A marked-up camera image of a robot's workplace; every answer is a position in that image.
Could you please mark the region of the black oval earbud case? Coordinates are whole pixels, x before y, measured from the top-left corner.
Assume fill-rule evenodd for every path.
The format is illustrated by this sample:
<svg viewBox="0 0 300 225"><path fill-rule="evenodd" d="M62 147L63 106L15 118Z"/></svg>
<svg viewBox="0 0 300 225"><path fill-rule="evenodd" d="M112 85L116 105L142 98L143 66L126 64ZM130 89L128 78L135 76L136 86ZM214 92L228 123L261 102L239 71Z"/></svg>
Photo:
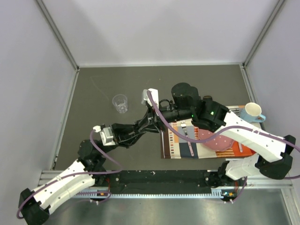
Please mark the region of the black oval earbud case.
<svg viewBox="0 0 300 225"><path fill-rule="evenodd" d="M204 100L212 100L212 96L204 96L203 99Z"/></svg>

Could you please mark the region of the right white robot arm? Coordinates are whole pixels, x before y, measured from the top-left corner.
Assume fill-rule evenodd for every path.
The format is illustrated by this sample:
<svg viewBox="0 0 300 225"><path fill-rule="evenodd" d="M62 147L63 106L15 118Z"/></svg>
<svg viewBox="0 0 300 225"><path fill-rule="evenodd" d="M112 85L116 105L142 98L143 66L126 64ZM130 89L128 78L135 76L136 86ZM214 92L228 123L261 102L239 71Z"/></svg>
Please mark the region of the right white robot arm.
<svg viewBox="0 0 300 225"><path fill-rule="evenodd" d="M159 128L166 127L179 138L191 143L205 143L218 135L226 136L255 152L250 157L226 161L219 168L219 181L231 185L242 177L263 175L274 180L287 179L293 157L295 138L275 136L246 122L226 106L213 100L202 100L196 87L187 83L178 83L172 88L175 108L169 111L159 109L157 89L145 89L142 93L142 104L148 106L154 121ZM204 140L196 140L176 131L171 123L191 119L192 125L208 130L213 135Z"/></svg>

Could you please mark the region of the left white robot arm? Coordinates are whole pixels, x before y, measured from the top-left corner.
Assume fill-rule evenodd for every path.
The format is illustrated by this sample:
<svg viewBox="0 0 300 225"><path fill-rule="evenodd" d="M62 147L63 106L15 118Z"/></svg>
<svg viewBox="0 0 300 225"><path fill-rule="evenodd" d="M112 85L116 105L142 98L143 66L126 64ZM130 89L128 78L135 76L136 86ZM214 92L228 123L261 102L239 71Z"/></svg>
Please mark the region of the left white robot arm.
<svg viewBox="0 0 300 225"><path fill-rule="evenodd" d="M101 186L106 176L123 169L108 155L117 147L129 148L145 133L160 129L141 120L136 123L94 126L88 140L80 143L78 159L49 182L20 194L16 217L29 225L42 225L58 207L86 188Z"/></svg>

